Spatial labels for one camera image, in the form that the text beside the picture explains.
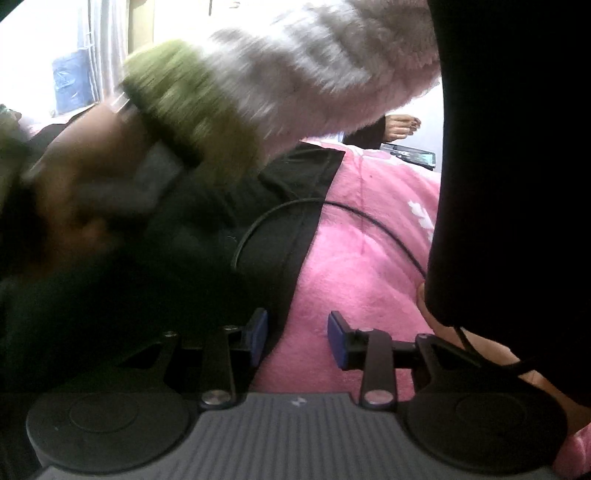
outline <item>curtain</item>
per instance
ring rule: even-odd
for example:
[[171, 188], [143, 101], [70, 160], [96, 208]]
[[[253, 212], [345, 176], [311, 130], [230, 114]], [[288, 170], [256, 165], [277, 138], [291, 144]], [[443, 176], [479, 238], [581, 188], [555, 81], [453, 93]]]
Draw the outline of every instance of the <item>curtain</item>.
[[129, 0], [88, 0], [80, 39], [88, 49], [95, 100], [113, 94], [128, 55]]

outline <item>hand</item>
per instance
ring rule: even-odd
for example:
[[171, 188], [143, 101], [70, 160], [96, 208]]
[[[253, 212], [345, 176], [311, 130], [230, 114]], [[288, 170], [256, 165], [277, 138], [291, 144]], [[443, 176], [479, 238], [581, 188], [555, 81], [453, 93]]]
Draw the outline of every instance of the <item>hand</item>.
[[47, 225], [47, 255], [40, 270], [97, 253], [110, 243], [105, 219], [80, 211], [79, 187], [131, 178], [149, 148], [141, 119], [124, 122], [105, 104], [93, 107], [49, 145], [28, 179], [37, 213]]
[[403, 140], [421, 128], [421, 121], [411, 115], [387, 115], [384, 142]]

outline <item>black pants leg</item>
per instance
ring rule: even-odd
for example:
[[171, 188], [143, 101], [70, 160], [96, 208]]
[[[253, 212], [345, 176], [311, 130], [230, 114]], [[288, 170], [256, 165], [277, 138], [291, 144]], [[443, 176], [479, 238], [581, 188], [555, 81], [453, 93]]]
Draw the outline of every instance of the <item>black pants leg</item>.
[[542, 355], [536, 368], [591, 404], [589, 134], [572, 109], [584, 91], [580, 14], [522, 0], [429, 3], [445, 124], [427, 307], [522, 359]]

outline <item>metal screw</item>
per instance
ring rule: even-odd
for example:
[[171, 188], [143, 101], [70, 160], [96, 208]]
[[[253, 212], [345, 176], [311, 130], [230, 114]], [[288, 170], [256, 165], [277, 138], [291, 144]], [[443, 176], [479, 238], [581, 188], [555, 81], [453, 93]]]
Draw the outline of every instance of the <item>metal screw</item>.
[[228, 403], [231, 399], [232, 396], [225, 390], [209, 390], [201, 396], [203, 403], [212, 407]]
[[394, 395], [388, 390], [370, 390], [364, 396], [364, 400], [377, 407], [388, 405], [394, 401]]

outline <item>black cable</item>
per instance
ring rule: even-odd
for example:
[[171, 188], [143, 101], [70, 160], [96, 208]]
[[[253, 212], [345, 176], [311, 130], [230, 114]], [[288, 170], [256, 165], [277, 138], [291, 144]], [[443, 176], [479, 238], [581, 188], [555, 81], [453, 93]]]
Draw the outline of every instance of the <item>black cable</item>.
[[419, 261], [415, 258], [413, 253], [408, 249], [408, 247], [406, 245], [404, 245], [402, 240], [400, 240], [394, 233], [392, 233], [392, 231], [386, 225], [384, 225], [382, 222], [375, 219], [374, 217], [372, 217], [368, 213], [365, 213], [355, 207], [351, 207], [345, 203], [333, 202], [331, 200], [326, 200], [326, 199], [322, 199], [322, 198], [306, 198], [306, 199], [291, 200], [289, 202], [285, 202], [280, 205], [277, 205], [276, 207], [272, 208], [271, 210], [268, 210], [265, 213], [263, 213], [259, 218], [257, 218], [252, 223], [250, 228], [242, 236], [240, 243], [238, 243], [238, 246], [236, 247], [236, 251], [234, 252], [234, 256], [232, 257], [232, 263], [231, 263], [232, 269], [234, 271], [236, 271], [238, 269], [238, 260], [240, 259], [240, 255], [242, 253], [242, 250], [244, 249], [244, 246], [250, 240], [250, 238], [251, 238], [252, 234], [255, 232], [255, 230], [257, 228], [259, 228], [265, 220], [267, 220], [273, 213], [277, 212], [278, 210], [290, 207], [292, 205], [299, 205], [302, 203], [321, 203], [323, 205], [332, 205], [334, 207], [338, 207], [340, 209], [346, 210], [347, 212], [350, 212], [350, 213], [354, 213], [355, 215], [358, 215], [358, 216], [366, 219], [368, 222], [377, 226], [382, 232], [386, 233], [392, 240], [394, 240], [394, 242], [402, 249], [402, 251], [406, 254], [408, 259], [412, 262], [412, 264], [419, 271], [419, 273], [422, 275], [423, 278], [425, 278], [427, 276], [423, 267], [421, 266]]
[[[382, 222], [380, 222], [378, 219], [375, 219], [374, 217], [372, 217], [368, 213], [365, 213], [362, 210], [359, 210], [355, 207], [351, 207], [345, 203], [333, 202], [331, 200], [325, 200], [322, 198], [306, 198], [306, 199], [291, 200], [289, 202], [281, 203], [280, 205], [277, 205], [276, 207], [273, 207], [272, 209], [263, 213], [259, 218], [257, 218], [252, 223], [252, 225], [249, 227], [249, 229], [242, 236], [240, 242], [238, 243], [238, 246], [236, 247], [236, 250], [235, 250], [234, 255], [232, 257], [232, 263], [231, 263], [232, 269], [234, 271], [238, 270], [238, 261], [240, 260], [240, 255], [242, 253], [242, 250], [244, 250], [246, 243], [250, 240], [250, 238], [252, 237], [252, 234], [255, 232], [255, 230], [257, 228], [259, 228], [265, 220], [267, 220], [271, 215], [273, 215], [273, 213], [277, 212], [278, 210], [290, 207], [292, 205], [300, 205], [302, 203], [321, 203], [323, 205], [332, 205], [334, 207], [341, 208], [343, 210], [346, 210], [347, 212], [354, 213], [355, 215], [358, 215], [358, 216], [366, 219], [368, 222], [377, 226], [381, 231], [386, 233], [392, 240], [394, 240], [394, 242], [402, 249], [402, 251], [406, 254], [408, 259], [412, 262], [412, 264], [415, 266], [415, 268], [419, 271], [419, 273], [421, 274], [423, 279], [426, 278], [426, 276], [427, 276], [426, 272], [424, 271], [424, 269], [421, 266], [421, 264], [419, 263], [419, 261], [415, 258], [413, 253], [408, 249], [408, 247], [406, 245], [404, 245], [403, 241], [400, 240], [386, 225], [384, 225]], [[480, 358], [484, 358], [482, 356], [482, 354], [478, 350], [476, 350], [474, 348], [474, 346], [470, 343], [470, 340], [468, 339], [464, 330], [461, 327], [454, 326], [453, 328], [456, 331], [458, 337], [460, 338], [460, 341], [462, 342], [462, 345], [464, 346], [466, 351], [468, 351], [472, 355], [476, 355]], [[533, 363], [534, 363], [534, 359], [530, 359], [528, 361], [520, 361], [520, 362], [516, 362], [511, 365], [506, 365], [504, 368], [507, 371], [509, 371], [510, 373], [515, 374], [516, 376], [519, 376], [519, 375], [523, 375], [523, 374], [533, 370], [534, 369]]]
[[460, 338], [460, 341], [462, 342], [462, 345], [464, 346], [464, 350], [466, 350], [466, 352], [469, 352], [472, 355], [476, 355], [477, 357], [480, 357], [480, 359], [484, 358], [484, 356], [474, 348], [474, 345], [470, 343], [470, 340], [468, 340], [466, 332], [464, 332], [464, 329], [462, 327], [454, 326], [453, 329], [456, 331], [456, 335]]

